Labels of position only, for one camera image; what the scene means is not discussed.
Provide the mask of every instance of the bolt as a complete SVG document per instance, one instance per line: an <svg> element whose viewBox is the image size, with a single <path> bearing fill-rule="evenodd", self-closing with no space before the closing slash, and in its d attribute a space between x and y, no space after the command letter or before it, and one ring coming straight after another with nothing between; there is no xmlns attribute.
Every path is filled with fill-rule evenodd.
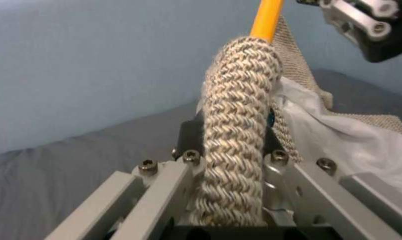
<svg viewBox="0 0 402 240"><path fill-rule="evenodd" d="M288 154L283 150L274 150L272 152L271 162L280 166L285 166L288 163Z"/></svg>
<svg viewBox="0 0 402 240"><path fill-rule="evenodd" d="M380 10L381 12L386 12L386 11L389 10L390 8L391 8L391 5L390 5L390 4L383 4L383 5L380 6L379 10Z"/></svg>
<svg viewBox="0 0 402 240"><path fill-rule="evenodd" d="M155 175L158 172L158 162L146 159L138 165L138 170L144 176Z"/></svg>
<svg viewBox="0 0 402 240"><path fill-rule="evenodd" d="M376 34L380 34L385 30L385 24L382 22L378 22L376 23L376 25L374 25L374 33Z"/></svg>
<svg viewBox="0 0 402 240"><path fill-rule="evenodd" d="M176 159L177 158L177 150L176 148L173 148L173 151L171 151L171 156Z"/></svg>
<svg viewBox="0 0 402 240"><path fill-rule="evenodd" d="M316 161L316 165L318 165L322 170L324 170L328 175L334 176L337 170L337 164L326 157L322 157Z"/></svg>
<svg viewBox="0 0 402 240"><path fill-rule="evenodd" d="M183 153L184 163L193 163L194 166L198 166L201 161L201 155L197 150L187 150Z"/></svg>

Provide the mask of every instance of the blue component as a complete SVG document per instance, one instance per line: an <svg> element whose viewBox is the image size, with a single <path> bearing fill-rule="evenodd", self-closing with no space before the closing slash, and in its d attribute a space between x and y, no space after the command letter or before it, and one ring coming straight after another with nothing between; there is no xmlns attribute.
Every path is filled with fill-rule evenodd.
<svg viewBox="0 0 402 240"><path fill-rule="evenodd" d="M270 113L267 116L267 127L269 128L273 127L274 122L275 122L275 113L273 112L272 109L270 109Z"/></svg>

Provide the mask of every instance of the blue wall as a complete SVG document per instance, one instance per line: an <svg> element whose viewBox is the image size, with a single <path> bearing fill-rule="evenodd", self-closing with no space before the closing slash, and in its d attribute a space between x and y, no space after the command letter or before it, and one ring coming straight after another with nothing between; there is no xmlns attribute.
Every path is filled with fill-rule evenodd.
<svg viewBox="0 0 402 240"><path fill-rule="evenodd" d="M0 0L0 152L194 100L218 48L248 33L258 2ZM288 0L284 15L311 67L402 93L402 57L367 63L318 9Z"/></svg>

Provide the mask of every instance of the gray bedsheet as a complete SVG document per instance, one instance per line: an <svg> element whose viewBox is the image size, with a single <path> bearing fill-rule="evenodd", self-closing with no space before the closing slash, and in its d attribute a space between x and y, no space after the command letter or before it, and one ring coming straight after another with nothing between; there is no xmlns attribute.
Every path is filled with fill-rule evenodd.
<svg viewBox="0 0 402 240"><path fill-rule="evenodd" d="M337 112L396 114L402 96L343 74L314 71ZM170 159L180 124L196 103L48 145L0 154L0 240L48 235L114 171Z"/></svg>

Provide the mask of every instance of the yellow pencil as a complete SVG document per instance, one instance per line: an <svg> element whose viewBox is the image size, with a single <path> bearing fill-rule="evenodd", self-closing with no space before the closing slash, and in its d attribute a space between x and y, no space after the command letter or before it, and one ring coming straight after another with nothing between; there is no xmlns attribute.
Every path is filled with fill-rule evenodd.
<svg viewBox="0 0 402 240"><path fill-rule="evenodd" d="M272 42L284 0L262 0L250 36Z"/></svg>

